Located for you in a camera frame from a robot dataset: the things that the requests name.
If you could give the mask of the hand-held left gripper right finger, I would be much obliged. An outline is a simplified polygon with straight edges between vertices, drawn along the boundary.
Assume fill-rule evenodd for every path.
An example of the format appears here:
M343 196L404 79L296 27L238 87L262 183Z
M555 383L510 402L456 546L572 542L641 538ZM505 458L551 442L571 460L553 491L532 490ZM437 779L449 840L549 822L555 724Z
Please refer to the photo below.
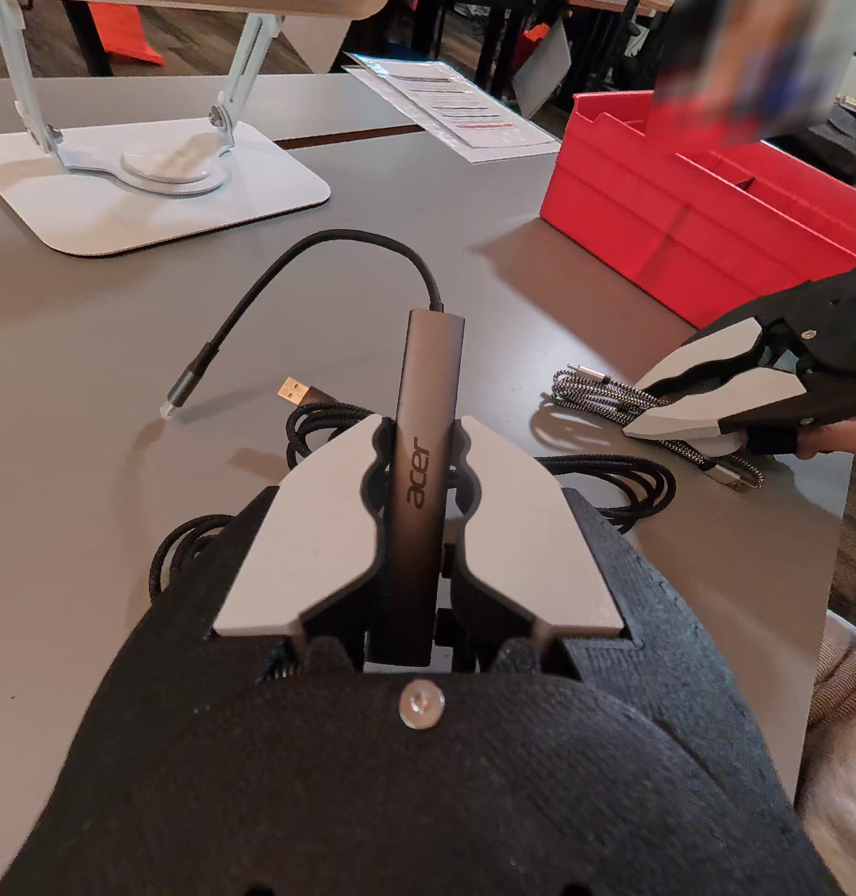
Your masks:
M451 603L477 639L616 638L624 618L554 476L473 417L456 421L462 515Z

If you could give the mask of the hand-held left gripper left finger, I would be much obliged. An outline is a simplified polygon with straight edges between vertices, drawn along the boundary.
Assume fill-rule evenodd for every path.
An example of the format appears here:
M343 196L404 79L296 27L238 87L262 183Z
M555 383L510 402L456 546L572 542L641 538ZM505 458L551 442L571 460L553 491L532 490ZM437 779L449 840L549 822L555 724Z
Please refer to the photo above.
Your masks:
M376 576L393 430L371 414L288 473L215 618L218 635L303 637Z

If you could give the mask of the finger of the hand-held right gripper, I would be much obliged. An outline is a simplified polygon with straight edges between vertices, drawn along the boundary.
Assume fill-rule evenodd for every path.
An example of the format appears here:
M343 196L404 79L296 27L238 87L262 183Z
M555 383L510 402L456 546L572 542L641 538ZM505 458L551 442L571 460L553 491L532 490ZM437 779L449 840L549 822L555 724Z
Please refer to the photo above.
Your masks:
M720 421L736 414L806 394L792 373L755 367L711 392L689 394L651 408L624 427L624 434L646 441L685 441L722 435Z
M760 323L746 318L673 350L637 381L637 390L658 399L709 391L755 366L763 341Z

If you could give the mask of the red divided plastic bin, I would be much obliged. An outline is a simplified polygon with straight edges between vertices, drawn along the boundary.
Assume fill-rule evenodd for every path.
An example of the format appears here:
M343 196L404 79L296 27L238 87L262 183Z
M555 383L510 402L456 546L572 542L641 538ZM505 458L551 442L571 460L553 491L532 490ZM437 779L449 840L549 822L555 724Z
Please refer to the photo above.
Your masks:
M691 325L856 268L856 188L765 141L646 143L651 91L577 94L541 218Z

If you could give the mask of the grey USB hub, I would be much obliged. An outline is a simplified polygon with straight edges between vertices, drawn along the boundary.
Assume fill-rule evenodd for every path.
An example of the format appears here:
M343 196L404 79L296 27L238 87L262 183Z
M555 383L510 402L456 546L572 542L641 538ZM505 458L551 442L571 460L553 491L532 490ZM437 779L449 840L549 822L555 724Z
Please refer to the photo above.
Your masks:
M215 335L186 366L160 409L169 420L197 388L233 327L270 282L303 252L333 241L375 245L406 258L426 287L429 306L410 313L389 461L383 522L389 604L368 640L371 662L428 666L442 567L452 430L465 321L444 311L426 263L393 238L362 230L322 230L302 238L260 275Z

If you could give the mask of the grey desk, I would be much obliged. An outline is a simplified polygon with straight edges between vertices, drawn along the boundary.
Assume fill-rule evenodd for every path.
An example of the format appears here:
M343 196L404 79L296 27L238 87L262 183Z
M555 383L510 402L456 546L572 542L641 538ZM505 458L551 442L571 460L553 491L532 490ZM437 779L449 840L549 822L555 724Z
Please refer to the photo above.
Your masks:
M268 75L257 126L330 185L287 218L105 260L44 246L0 200L0 836L44 805L86 704L147 605L157 542L240 510L284 467L286 375L395 409L411 266L310 250L245 316L187 408L165 394L237 299L306 234L420 252L467 319L458 409L532 453L647 452L539 408L555 370L634 381L689 326L539 219L554 161L464 161L350 75Z

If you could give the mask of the person's right hand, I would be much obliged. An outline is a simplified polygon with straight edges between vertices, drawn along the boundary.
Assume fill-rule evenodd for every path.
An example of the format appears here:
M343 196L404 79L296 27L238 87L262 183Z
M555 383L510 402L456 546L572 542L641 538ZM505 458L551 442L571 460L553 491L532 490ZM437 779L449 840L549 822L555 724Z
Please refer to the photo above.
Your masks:
M797 442L795 456L803 461L817 454L856 455L856 415L822 427L806 427L799 431Z

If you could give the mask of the paper sheet in plastic sleeve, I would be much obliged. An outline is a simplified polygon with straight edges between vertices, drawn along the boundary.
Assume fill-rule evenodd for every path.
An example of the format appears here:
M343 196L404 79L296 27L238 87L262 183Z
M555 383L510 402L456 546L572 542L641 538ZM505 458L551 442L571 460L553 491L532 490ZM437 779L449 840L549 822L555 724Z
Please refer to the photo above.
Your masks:
M350 54L349 58L351 65L362 66L386 79L472 148L520 148L548 139L534 130L536 125L532 122L445 62L411 62L360 54Z
M416 106L410 99L405 98L399 90L389 85L386 79L380 78L377 74L368 71L362 66L346 65L343 69L345 73L351 74L361 84L366 85L371 91L387 101L413 124L420 126L424 131L472 164L556 155L561 147L560 140L543 131L538 126L534 126L535 131L548 139L520 148L472 148L464 140L454 135L451 130L445 128L444 125Z

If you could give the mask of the white laptop stand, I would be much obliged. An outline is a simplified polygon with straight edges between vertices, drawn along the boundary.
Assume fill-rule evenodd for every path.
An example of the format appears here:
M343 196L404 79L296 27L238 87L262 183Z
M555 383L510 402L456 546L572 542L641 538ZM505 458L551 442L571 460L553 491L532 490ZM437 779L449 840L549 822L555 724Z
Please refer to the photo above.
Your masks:
M0 47L22 132L0 133L0 196L47 246L104 257L321 206L329 185L242 123L288 15L363 20L373 1L149 1L246 13L228 81L205 118L58 130L42 114L18 2L0 1Z

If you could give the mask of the person's beige trousers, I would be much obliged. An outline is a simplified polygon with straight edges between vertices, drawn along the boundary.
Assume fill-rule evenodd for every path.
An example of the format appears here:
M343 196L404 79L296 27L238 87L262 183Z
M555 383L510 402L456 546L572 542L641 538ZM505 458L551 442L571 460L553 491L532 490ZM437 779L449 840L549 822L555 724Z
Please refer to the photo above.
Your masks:
M824 864L856 895L856 717L807 736L796 804Z

